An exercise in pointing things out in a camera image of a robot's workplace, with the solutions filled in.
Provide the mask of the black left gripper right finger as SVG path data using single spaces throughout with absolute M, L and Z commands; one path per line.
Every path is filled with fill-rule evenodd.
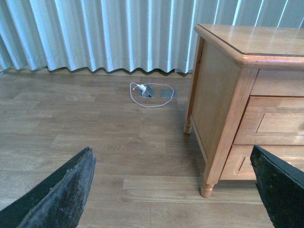
M 304 172 L 254 145 L 251 165 L 256 187 L 276 228 L 304 226 Z

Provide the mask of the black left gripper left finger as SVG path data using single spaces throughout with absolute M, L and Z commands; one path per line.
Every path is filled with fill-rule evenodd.
M 84 148 L 0 212 L 2 228 L 75 228 L 91 189 L 96 158 Z

